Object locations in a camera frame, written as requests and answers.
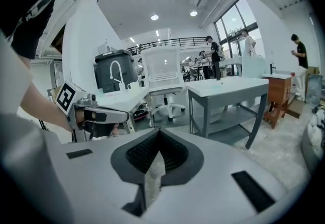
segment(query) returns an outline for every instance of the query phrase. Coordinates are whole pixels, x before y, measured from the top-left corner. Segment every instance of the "white office chair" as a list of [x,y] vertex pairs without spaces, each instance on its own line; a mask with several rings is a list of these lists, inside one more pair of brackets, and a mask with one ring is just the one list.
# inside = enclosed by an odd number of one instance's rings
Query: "white office chair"
[[167,94],[185,90],[183,75],[180,70],[180,50],[177,47],[155,47],[141,52],[145,72],[145,85],[149,87],[149,96],[164,95],[164,105],[152,111],[152,115],[162,109],[168,112],[168,120],[174,118],[172,108],[185,111],[183,105],[168,104]]

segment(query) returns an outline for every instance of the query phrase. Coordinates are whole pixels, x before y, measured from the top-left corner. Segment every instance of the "railing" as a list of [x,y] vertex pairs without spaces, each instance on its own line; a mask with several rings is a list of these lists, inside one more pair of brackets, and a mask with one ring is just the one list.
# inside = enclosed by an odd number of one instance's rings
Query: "railing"
[[157,46],[181,46],[181,47],[188,47],[188,46],[207,46],[208,43],[205,37],[190,37],[190,38],[177,38],[177,39],[170,39],[170,40],[162,40],[160,42],[152,42],[146,44],[140,44],[139,46],[135,46],[132,48],[128,48],[128,50],[132,53],[132,55],[140,54],[141,51],[145,49],[149,49],[152,47]]

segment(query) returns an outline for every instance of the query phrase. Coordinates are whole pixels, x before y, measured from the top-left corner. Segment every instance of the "black t-shirt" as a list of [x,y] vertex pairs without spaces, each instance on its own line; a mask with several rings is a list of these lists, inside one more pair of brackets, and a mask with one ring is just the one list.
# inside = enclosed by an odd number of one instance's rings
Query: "black t-shirt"
[[300,42],[297,46],[297,53],[305,53],[306,54],[306,56],[304,58],[298,57],[298,61],[299,61],[299,66],[304,67],[305,69],[308,69],[308,59],[307,59],[306,47],[302,42]]
[[220,57],[217,53],[217,51],[219,50],[219,45],[217,45],[216,42],[212,42],[211,44],[211,51],[215,50],[215,52],[212,54],[211,59],[213,63],[219,62],[220,61]]
[[21,56],[34,59],[39,38],[53,12],[54,0],[45,0],[44,8],[34,18],[25,17],[39,0],[5,0],[0,13],[0,28],[6,37],[13,34],[12,47]]

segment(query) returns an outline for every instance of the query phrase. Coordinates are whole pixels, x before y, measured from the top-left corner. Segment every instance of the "black slot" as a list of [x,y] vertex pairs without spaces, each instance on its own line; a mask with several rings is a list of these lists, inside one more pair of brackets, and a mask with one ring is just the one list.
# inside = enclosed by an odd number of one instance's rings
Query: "black slot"
[[266,191],[247,172],[242,171],[233,173],[232,177],[258,213],[275,203]]
[[91,154],[91,153],[92,153],[92,151],[90,149],[83,149],[83,150],[80,150],[80,151],[67,153],[67,157],[69,159],[73,159],[73,158],[82,157],[84,155],[88,155],[88,154]]

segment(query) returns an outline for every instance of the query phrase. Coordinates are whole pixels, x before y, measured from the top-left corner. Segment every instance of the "black trash can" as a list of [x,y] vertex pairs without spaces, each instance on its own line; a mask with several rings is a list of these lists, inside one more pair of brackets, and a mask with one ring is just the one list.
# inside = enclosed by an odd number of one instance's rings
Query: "black trash can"
[[117,50],[111,53],[104,53],[95,57],[95,62],[97,64],[97,79],[98,87],[103,89],[103,93],[119,91],[119,85],[117,80],[121,80],[120,71],[118,65],[115,63],[112,67],[112,75],[114,79],[111,79],[110,66],[113,61],[117,61],[121,65],[121,71],[123,76],[123,81],[125,83],[125,88],[131,82],[138,80],[136,69],[134,67],[134,59],[129,51]]

